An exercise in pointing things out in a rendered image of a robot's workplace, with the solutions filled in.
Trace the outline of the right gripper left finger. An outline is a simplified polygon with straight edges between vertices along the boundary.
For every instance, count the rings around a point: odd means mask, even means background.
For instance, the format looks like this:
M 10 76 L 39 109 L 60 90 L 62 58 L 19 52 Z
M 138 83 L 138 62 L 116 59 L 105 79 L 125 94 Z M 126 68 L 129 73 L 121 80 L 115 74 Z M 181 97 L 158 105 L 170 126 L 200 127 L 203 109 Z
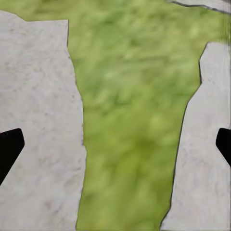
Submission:
M 20 128 L 0 133 L 0 185 L 25 145 Z

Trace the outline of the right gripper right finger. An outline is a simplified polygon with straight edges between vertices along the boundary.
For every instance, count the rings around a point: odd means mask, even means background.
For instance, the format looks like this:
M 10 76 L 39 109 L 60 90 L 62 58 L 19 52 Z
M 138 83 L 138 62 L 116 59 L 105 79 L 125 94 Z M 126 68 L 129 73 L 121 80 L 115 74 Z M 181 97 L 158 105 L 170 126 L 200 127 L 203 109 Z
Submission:
M 231 129 L 219 129 L 216 138 L 216 146 L 231 166 Z

